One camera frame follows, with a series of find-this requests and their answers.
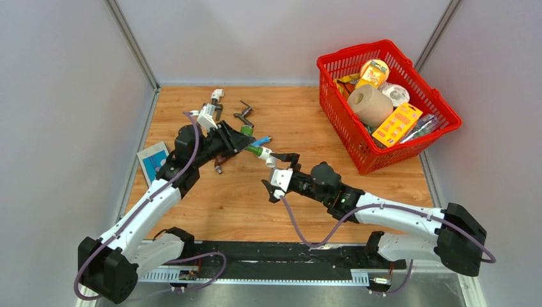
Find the white plastic elbow fitting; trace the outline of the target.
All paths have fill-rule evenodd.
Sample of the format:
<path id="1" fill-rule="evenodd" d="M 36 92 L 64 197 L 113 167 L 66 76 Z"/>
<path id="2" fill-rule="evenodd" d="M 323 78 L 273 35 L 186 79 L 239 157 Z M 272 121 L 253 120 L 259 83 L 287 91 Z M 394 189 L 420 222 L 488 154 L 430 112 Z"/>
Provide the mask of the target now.
<path id="1" fill-rule="evenodd" d="M 256 157 L 265 162 L 265 166 L 268 168 L 274 168 L 277 164 L 277 159 L 272 155 L 273 151 L 265 146 L 259 146 L 256 148 Z"/>

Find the blue faucet with white elbow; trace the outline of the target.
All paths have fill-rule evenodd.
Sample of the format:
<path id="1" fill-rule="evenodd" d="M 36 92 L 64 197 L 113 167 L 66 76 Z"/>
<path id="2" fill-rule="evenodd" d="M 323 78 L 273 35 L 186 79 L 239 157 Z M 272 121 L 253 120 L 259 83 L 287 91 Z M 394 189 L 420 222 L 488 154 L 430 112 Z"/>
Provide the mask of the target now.
<path id="1" fill-rule="evenodd" d="M 271 142 L 272 136 L 265 136 L 263 138 L 257 139 L 255 142 L 252 143 L 252 146 L 260 147 L 263 146 L 269 142 Z"/>

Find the red plastic shopping basket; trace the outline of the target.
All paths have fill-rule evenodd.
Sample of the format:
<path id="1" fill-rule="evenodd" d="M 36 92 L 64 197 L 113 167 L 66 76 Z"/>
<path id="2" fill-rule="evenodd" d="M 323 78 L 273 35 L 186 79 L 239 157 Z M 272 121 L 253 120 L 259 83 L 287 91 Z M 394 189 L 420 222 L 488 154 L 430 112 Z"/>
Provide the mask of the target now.
<path id="1" fill-rule="evenodd" d="M 438 125 L 435 131 L 388 149 L 377 147 L 335 83 L 337 78 L 358 72 L 370 59 L 386 62 L 391 70 L 389 82 L 405 87 L 413 106 L 437 117 Z M 321 108 L 362 175 L 415 157 L 437 139 L 462 125 L 461 118 L 442 98 L 440 92 L 429 86 L 415 69 L 413 62 L 391 40 L 362 43 L 322 55 L 316 60 L 316 66 L 320 71 Z"/>

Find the green plastic faucet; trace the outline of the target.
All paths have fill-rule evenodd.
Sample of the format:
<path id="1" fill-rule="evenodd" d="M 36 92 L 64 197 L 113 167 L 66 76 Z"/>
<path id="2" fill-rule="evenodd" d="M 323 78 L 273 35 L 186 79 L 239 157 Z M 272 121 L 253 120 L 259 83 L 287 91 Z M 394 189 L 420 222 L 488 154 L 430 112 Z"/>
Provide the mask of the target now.
<path id="1" fill-rule="evenodd" d="M 261 147 L 258 147 L 254 144 L 256 142 L 256 139 L 253 137 L 253 127 L 251 127 L 250 125 L 243 125 L 241 126 L 240 132 L 252 138 L 250 144 L 245 148 L 245 150 L 254 154 L 256 157 L 260 157 L 263 150 L 261 149 Z"/>

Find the long grey faucet white elbow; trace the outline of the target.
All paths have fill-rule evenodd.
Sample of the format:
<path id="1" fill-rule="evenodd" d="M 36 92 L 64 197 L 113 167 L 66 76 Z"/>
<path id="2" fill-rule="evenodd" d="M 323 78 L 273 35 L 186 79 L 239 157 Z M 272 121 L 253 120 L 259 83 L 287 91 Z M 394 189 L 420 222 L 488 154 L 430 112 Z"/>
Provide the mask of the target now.
<path id="1" fill-rule="evenodd" d="M 213 91 L 210 97 L 210 102 L 215 106 L 214 120 L 219 121 L 223 110 L 223 105 L 220 103 L 220 99 L 224 96 L 225 92 L 222 88 L 217 88 Z"/>

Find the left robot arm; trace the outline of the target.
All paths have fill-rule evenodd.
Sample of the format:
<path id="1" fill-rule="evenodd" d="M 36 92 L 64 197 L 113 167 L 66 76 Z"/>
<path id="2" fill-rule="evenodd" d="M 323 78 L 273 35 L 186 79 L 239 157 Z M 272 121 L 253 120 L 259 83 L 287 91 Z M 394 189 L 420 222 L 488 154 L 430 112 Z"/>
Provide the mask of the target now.
<path id="1" fill-rule="evenodd" d="M 84 286 L 119 304 L 125 301 L 146 274 L 176 260 L 191 263 L 196 255 L 189 242 L 192 235 L 173 227 L 156 242 L 142 246 L 146 235 L 162 216 L 179 203 L 200 178 L 199 169 L 217 157 L 232 157 L 255 141 L 253 136 L 221 121 L 204 134 L 197 123 L 183 126 L 174 140 L 174 149 L 158 170 L 151 186 L 123 218 L 98 238 L 86 237 L 77 250 L 78 271 L 74 292 L 89 301 L 79 289 Z"/>

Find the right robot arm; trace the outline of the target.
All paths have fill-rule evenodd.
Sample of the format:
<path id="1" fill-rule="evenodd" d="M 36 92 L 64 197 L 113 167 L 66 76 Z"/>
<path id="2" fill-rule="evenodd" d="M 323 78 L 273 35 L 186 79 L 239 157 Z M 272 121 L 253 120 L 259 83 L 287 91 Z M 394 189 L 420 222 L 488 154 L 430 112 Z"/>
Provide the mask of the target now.
<path id="1" fill-rule="evenodd" d="M 321 203 L 338 224 L 373 224 L 399 230 L 399 235 L 376 231 L 369 236 L 364 257 L 372 267 L 398 260 L 427 260 L 476 277 L 481 264 L 497 261 L 485 246 L 487 231 L 463 205 L 429 208 L 387 200 L 343 183 L 341 175 L 326 162 L 304 173 L 298 158 L 297 153 L 271 153 L 266 160 L 273 168 L 269 179 L 262 181 L 269 201 L 284 203 L 295 228 L 298 225 L 286 199 L 288 193 Z"/>

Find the brown plastic faucet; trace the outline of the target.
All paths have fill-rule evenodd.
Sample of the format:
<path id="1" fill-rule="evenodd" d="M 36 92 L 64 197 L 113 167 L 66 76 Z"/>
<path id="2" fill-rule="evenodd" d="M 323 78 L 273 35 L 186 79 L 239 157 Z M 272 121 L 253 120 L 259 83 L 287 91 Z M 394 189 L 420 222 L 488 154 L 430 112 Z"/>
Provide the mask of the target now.
<path id="1" fill-rule="evenodd" d="M 215 171 L 218 174 L 222 174 L 222 165 L 230 160 L 231 157 L 218 156 L 214 162 Z"/>

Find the small dark grey faucet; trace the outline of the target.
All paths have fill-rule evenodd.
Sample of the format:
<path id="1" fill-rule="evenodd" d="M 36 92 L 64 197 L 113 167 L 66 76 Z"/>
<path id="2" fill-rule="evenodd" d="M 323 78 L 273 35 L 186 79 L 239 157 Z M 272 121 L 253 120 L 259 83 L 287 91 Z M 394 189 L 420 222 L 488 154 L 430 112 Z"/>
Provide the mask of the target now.
<path id="1" fill-rule="evenodd" d="M 237 119 L 239 119 L 241 122 L 243 122 L 245 125 L 249 126 L 250 128 L 254 127 L 254 124 L 250 122 L 247 117 L 252 113 L 253 108 L 244 102 L 243 100 L 240 101 L 243 105 L 246 106 L 246 108 L 241 113 L 234 113 L 233 116 Z"/>

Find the blue white faucet box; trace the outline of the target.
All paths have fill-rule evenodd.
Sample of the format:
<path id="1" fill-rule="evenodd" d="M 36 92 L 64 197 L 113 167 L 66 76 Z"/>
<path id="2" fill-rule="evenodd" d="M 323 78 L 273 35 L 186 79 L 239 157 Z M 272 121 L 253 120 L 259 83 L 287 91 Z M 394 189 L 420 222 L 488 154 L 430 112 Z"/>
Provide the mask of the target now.
<path id="1" fill-rule="evenodd" d="M 154 181 L 160 168 L 166 163 L 169 151 L 165 142 L 161 141 L 136 153 L 137 160 L 142 169 L 148 187 Z"/>

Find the yellow snack bag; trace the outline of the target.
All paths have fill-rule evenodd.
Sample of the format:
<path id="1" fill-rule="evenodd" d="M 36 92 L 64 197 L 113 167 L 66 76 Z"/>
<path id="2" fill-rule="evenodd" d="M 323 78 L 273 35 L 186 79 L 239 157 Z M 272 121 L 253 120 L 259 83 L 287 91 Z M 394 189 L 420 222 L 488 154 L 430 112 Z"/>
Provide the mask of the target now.
<path id="1" fill-rule="evenodd" d="M 360 79 L 360 74 L 350 74 L 344 77 L 336 78 L 333 81 L 340 94 L 347 100 L 352 92 L 356 89 L 356 84 Z"/>

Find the brown paper roll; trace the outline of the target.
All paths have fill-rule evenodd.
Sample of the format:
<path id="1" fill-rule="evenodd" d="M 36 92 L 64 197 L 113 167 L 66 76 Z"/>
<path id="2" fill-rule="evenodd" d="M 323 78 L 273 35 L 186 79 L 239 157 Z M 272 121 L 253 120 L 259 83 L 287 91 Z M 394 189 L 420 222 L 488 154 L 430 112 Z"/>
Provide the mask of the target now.
<path id="1" fill-rule="evenodd" d="M 347 99 L 352 112 L 369 127 L 379 127 L 393 112 L 392 100 L 370 84 L 354 89 Z"/>

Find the orange blister card package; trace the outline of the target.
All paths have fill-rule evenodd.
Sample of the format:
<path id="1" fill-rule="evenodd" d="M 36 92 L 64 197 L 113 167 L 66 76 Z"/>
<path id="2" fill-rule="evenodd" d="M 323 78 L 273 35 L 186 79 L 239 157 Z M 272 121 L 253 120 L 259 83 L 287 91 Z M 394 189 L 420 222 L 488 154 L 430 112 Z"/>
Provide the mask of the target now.
<path id="1" fill-rule="evenodd" d="M 383 148 L 390 148 L 400 143 L 421 119 L 423 111 L 408 102 L 397 107 L 384 122 L 375 129 L 371 137 Z"/>

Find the white wrapped paper roll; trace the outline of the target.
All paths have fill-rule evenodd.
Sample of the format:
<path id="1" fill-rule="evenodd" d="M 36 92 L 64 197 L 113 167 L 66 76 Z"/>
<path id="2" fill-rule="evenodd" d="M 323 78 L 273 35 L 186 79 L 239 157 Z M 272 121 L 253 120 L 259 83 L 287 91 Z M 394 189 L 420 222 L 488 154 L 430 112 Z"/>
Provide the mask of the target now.
<path id="1" fill-rule="evenodd" d="M 378 90 L 391 99 L 393 107 L 410 102 L 409 92 L 401 85 L 384 82 L 378 87 Z"/>

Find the clear pack of pens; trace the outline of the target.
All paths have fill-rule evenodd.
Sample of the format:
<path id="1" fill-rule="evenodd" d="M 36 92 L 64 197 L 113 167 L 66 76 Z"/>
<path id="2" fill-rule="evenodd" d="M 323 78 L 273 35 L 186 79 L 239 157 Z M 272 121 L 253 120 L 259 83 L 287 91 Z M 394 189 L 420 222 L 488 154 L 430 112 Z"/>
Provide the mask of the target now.
<path id="1" fill-rule="evenodd" d="M 406 143 L 428 135 L 437 129 L 438 124 L 438 118 L 434 114 L 426 114 L 416 122 L 411 131 L 401 139 L 400 143 Z"/>

